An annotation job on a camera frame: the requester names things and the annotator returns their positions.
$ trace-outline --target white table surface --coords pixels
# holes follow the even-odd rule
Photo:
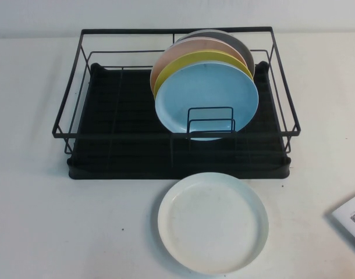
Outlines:
[[[246,181],[269,237],[226,277],[355,278],[355,250],[324,218],[355,194],[355,33],[276,39],[302,133],[289,178]],[[0,279],[206,278],[159,240],[157,209],[176,181],[68,177],[51,130],[77,40],[0,40]]]

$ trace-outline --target black drip tray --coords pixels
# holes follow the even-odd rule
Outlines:
[[[223,138],[189,141],[152,138],[169,131],[159,122],[149,84],[150,70],[108,70],[91,66],[78,134],[142,133],[136,139],[77,139],[68,159],[75,179],[180,179],[215,171],[238,178],[285,178],[290,158],[281,137]],[[268,79],[268,64],[255,68],[259,106],[252,121],[239,133],[279,132]]]

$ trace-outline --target gray plate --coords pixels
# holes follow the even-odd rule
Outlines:
[[[214,30],[214,29],[206,29],[206,30],[198,30],[192,33],[189,33],[188,35],[185,35],[184,37],[180,38],[177,40],[177,42],[181,40],[185,40],[188,38],[194,38],[194,37],[209,37],[209,38],[214,38],[221,40],[231,47],[233,47],[235,50],[237,50],[245,59],[248,70],[250,73],[254,76],[255,73],[255,64],[254,64],[254,59],[253,56],[250,52],[250,50],[237,38],[234,36],[228,34],[227,32],[221,31],[221,30]]]

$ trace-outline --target black metal dish rack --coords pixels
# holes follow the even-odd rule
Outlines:
[[[86,56],[82,46],[87,35],[170,34],[174,42],[176,34],[187,34],[197,29],[82,30],[68,86],[52,131],[55,138],[65,140],[65,153],[71,155],[68,159],[69,176],[75,179],[180,179],[194,173],[215,171],[248,179],[287,177],[291,162],[287,156],[290,139],[300,134],[300,126],[272,28],[218,29],[229,33],[268,33],[272,41],[271,51],[251,49],[253,53],[266,54],[266,60],[255,67],[254,82],[259,93],[259,106],[252,121],[238,133],[233,127],[230,131],[190,133],[190,123],[200,121],[190,119],[188,133],[172,134],[159,122],[155,113],[149,83],[151,66],[101,66],[89,62],[95,53],[161,52],[162,49],[91,51]],[[80,55],[85,61],[83,78],[80,89],[75,93],[77,97],[73,116],[68,121],[69,131],[65,133],[61,128],[62,115],[79,68]],[[293,128],[289,130],[276,86],[273,60],[278,65],[291,111]],[[87,93],[84,86],[86,74],[90,77]],[[74,131],[76,115],[80,116]],[[192,140],[199,137],[221,139]]]

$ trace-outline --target plate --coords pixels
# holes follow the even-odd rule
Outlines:
[[[194,37],[210,37],[210,38],[221,40],[231,45],[244,57],[248,69],[250,70],[251,74],[254,76],[255,64],[254,64],[253,55],[251,54],[251,51],[240,40],[238,40],[234,36],[221,30],[205,29],[205,30],[198,30],[189,33],[183,36],[182,38],[178,39],[177,42],[180,42],[188,38],[194,38]]]
[[[268,238],[268,217],[257,194],[222,173],[200,173],[176,183],[158,212],[168,252],[204,274],[226,274],[248,265]]]
[[[239,131],[255,115],[258,91],[252,79],[237,67],[224,62],[203,61],[173,73],[160,87],[155,110],[161,123],[173,133],[186,133],[189,120],[193,131]],[[193,140],[214,140],[193,138]]]
[[[199,51],[202,49],[214,49],[217,51],[226,52],[227,54],[232,55],[234,58],[237,58],[245,66],[247,66],[242,55],[233,47],[223,41],[206,37],[189,38],[181,42],[176,42],[168,49],[166,49],[165,52],[162,53],[162,55],[158,58],[150,74],[150,87],[152,91],[154,90],[154,85],[155,81],[157,80],[157,77],[170,62],[181,57],[182,55],[194,51]]]
[[[196,63],[199,61],[205,61],[205,60],[226,62],[226,63],[231,64],[231,65],[237,67],[238,69],[242,70],[251,79],[253,79],[253,76],[251,75],[248,68],[240,60],[236,59],[232,55],[229,55],[226,52],[216,51],[214,49],[203,49],[200,51],[194,51],[194,52],[185,54],[185,55],[175,59],[170,64],[168,64],[161,71],[161,73],[157,77],[157,80],[155,81],[154,90],[153,90],[154,98],[158,94],[158,90],[161,87],[161,85],[174,72],[178,71],[179,69],[181,69],[189,64],[193,64],[193,63]]]

